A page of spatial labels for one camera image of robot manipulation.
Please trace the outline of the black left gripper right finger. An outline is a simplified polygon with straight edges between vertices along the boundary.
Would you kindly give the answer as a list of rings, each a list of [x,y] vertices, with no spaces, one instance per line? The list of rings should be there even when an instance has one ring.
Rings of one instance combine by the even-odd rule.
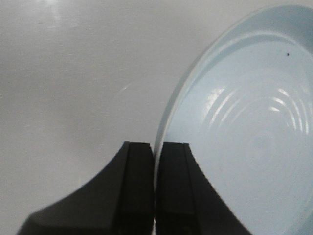
[[[163,144],[156,184],[156,233],[247,234],[206,179],[186,143]]]

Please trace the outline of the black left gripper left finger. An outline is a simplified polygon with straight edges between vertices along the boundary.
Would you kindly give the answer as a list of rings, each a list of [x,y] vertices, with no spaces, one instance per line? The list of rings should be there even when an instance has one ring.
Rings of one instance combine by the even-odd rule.
[[[154,158],[147,143],[124,142],[89,182],[31,214],[21,235],[150,235]]]

